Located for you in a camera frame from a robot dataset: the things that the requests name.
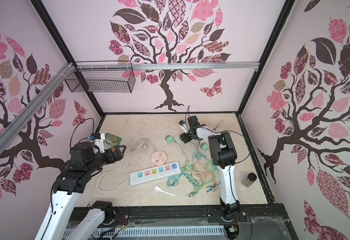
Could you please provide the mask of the green USB charger plug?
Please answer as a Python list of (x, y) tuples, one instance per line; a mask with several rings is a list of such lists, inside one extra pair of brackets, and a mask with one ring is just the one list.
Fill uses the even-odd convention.
[(173, 143), (173, 142), (175, 142), (175, 139), (172, 136), (166, 136), (166, 142)]

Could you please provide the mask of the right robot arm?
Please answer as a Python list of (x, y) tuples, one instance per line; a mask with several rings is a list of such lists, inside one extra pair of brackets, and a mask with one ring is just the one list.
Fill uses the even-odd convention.
[(230, 133), (215, 132), (205, 125), (187, 127), (184, 121), (179, 122), (183, 130), (180, 139), (184, 143), (191, 140), (208, 140), (212, 162), (217, 166), (220, 177), (221, 195), (220, 209), (222, 217), (227, 220), (235, 219), (240, 212), (240, 203), (235, 190), (234, 167), (237, 152)]

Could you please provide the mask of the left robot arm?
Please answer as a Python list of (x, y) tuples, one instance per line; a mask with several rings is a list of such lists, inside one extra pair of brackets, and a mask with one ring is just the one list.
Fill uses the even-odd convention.
[[(36, 235), (37, 240), (63, 238), (87, 183), (102, 171), (103, 166), (123, 160), (126, 149), (125, 145), (119, 145), (101, 151), (92, 142), (77, 143), (70, 149), (71, 160), (53, 183), (50, 206)], [(115, 215), (111, 202), (96, 201), (68, 238), (87, 240), (99, 225), (112, 223)]]

